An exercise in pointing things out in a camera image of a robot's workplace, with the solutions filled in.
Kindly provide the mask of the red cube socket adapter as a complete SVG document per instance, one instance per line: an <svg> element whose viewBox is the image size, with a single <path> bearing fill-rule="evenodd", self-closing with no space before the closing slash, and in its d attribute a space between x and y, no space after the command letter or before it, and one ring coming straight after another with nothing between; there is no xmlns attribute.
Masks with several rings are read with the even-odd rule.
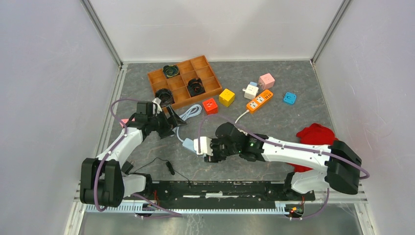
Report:
<svg viewBox="0 0 415 235"><path fill-rule="evenodd" d="M218 105L214 98L209 98L202 102L204 111L207 115L217 114L218 113Z"/></svg>

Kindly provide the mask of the rolled green-patterned tie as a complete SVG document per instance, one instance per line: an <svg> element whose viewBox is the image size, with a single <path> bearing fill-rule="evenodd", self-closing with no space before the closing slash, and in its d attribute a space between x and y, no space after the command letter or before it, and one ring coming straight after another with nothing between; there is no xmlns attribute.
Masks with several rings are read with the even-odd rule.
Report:
<svg viewBox="0 0 415 235"><path fill-rule="evenodd" d="M167 79L180 75L180 70L177 65L165 65L162 72Z"/></svg>

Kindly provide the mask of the light blue power strip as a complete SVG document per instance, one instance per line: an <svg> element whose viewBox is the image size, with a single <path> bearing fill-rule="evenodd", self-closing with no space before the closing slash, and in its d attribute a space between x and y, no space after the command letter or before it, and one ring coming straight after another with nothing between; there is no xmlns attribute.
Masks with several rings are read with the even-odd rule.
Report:
<svg viewBox="0 0 415 235"><path fill-rule="evenodd" d="M187 149L187 150L191 151L192 153L196 153L196 151L195 151L195 149L194 149L194 141L193 141L193 140L191 140L191 139L189 139L189 138L186 138L186 139L183 141L182 146L183 146L185 149Z"/></svg>

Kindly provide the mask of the pink cube socket adapter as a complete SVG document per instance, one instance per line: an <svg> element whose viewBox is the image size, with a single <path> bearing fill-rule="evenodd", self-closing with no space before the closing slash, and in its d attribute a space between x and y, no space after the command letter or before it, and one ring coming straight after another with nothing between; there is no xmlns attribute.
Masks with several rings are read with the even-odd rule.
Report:
<svg viewBox="0 0 415 235"><path fill-rule="evenodd" d="M261 75L258 80L258 86L262 90L271 88L274 85L274 83L275 83L275 79L270 73Z"/></svg>

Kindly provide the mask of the yellow cube socket adapter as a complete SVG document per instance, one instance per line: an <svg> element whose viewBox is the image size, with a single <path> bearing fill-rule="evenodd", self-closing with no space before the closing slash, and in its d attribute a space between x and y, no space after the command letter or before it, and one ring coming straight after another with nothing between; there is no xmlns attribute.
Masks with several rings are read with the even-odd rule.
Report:
<svg viewBox="0 0 415 235"><path fill-rule="evenodd" d="M235 100L235 93L229 89L224 89L219 94L219 102L225 107L229 107Z"/></svg>

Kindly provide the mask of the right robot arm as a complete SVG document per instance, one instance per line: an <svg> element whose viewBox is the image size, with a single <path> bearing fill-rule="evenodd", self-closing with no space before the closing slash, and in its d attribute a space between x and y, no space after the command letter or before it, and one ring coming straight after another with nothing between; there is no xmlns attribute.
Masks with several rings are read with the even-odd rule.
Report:
<svg viewBox="0 0 415 235"><path fill-rule="evenodd" d="M309 171L287 175L282 192L289 200L315 189L327 188L356 195L363 172L361 158L343 141L335 140L331 145L287 142L246 133L231 122L221 124L214 138L198 136L193 147L208 163L238 155L249 162L283 162L308 167Z"/></svg>

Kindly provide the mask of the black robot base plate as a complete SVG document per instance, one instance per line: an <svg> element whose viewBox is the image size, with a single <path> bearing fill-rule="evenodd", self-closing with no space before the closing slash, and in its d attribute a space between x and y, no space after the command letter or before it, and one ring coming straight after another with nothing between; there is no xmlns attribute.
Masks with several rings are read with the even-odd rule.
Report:
<svg viewBox="0 0 415 235"><path fill-rule="evenodd" d="M315 200L280 181L155 181L140 195L165 209L263 209L275 202Z"/></svg>

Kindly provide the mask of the white cube socket adapter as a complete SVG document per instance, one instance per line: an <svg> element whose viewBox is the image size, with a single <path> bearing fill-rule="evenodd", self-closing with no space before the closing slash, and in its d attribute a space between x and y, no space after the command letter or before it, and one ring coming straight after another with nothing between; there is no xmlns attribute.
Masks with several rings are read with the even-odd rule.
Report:
<svg viewBox="0 0 415 235"><path fill-rule="evenodd" d="M257 96L259 88L257 86L248 85L246 88L242 89L244 92L244 98L253 100Z"/></svg>

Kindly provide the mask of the rolled dark orange-patterned tie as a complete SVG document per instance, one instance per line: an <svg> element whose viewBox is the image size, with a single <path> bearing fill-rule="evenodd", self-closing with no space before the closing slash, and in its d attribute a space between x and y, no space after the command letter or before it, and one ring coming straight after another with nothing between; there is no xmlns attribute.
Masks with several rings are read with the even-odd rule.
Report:
<svg viewBox="0 0 415 235"><path fill-rule="evenodd" d="M200 78L193 78L188 81L187 90L191 97L201 95L206 92L202 80Z"/></svg>

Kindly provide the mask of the blue square plug adapter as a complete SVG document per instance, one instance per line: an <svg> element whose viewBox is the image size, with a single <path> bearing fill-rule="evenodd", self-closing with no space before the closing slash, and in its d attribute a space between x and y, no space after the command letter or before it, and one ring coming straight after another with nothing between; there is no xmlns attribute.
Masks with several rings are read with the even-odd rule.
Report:
<svg viewBox="0 0 415 235"><path fill-rule="evenodd" d="M287 92L283 98L283 102L288 105L294 105L296 100L297 100L297 96L291 92Z"/></svg>

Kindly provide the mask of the orange power strip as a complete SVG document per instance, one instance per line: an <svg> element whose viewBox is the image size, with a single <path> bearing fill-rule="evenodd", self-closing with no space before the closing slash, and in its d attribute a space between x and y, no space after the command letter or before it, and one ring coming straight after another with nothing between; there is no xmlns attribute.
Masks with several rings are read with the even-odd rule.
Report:
<svg viewBox="0 0 415 235"><path fill-rule="evenodd" d="M250 114L255 113L257 110L263 107L268 101L270 101L273 96L274 94L270 90L264 90L261 94L256 96L246 105L247 111Z"/></svg>

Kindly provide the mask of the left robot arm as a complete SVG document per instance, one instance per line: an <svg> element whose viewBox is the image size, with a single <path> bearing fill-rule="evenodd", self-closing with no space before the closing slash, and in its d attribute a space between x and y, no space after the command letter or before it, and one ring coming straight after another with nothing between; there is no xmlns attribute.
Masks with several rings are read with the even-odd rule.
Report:
<svg viewBox="0 0 415 235"><path fill-rule="evenodd" d="M149 174L124 173L123 165L144 140L156 132L161 139L174 134L174 129L186 125L171 105L167 113L160 101L138 101L136 112L127 122L121 122L122 130L116 140L95 158L86 158L81 165L80 201L94 205L100 212L107 207L118 207L125 197L136 193L141 199L149 199L154 193Z"/></svg>

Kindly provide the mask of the pink triangular power strip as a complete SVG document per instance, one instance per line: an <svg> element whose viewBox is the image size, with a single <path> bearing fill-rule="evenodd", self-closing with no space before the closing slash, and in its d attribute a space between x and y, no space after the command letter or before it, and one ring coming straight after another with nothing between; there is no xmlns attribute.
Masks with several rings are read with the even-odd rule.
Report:
<svg viewBox="0 0 415 235"><path fill-rule="evenodd" d="M129 128L129 127L134 127L134 122L135 122L135 118L130 118L130 119L122 119L120 124L121 126L123 126L124 128Z"/></svg>

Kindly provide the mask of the wooden compartment tray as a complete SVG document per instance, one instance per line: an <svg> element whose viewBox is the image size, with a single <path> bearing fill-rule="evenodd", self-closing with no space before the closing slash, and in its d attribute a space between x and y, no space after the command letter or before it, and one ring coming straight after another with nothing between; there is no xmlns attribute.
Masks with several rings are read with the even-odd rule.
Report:
<svg viewBox="0 0 415 235"><path fill-rule="evenodd" d="M204 55L178 62L174 65L178 68L179 74L171 78L164 74L163 68L147 73L153 94L156 94L160 89L168 89L172 92L174 100L172 104L173 109L177 110L204 101L219 95L223 91L221 83ZM192 96L187 86L189 81L195 78L201 79L205 92Z"/></svg>

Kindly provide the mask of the red cloth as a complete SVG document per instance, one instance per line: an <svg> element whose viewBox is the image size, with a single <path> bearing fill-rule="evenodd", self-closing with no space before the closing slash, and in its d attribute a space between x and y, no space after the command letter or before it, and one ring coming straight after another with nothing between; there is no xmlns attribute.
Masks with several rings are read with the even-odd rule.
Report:
<svg viewBox="0 0 415 235"><path fill-rule="evenodd" d="M311 145L332 145L338 140L331 129L318 123L303 128L297 132L296 137L299 138L300 143Z"/></svg>

